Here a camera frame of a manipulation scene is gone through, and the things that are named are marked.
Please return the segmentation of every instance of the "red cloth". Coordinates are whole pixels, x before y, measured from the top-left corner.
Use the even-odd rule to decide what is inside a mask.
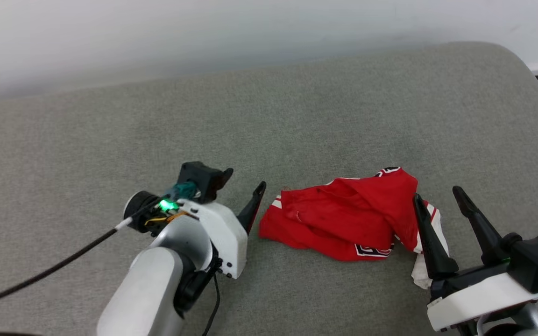
[[[414,251],[418,227],[412,197],[417,184],[401,168],[385,168],[372,178],[338,178],[282,191],[261,219],[259,236],[341,261],[387,257],[394,234]]]

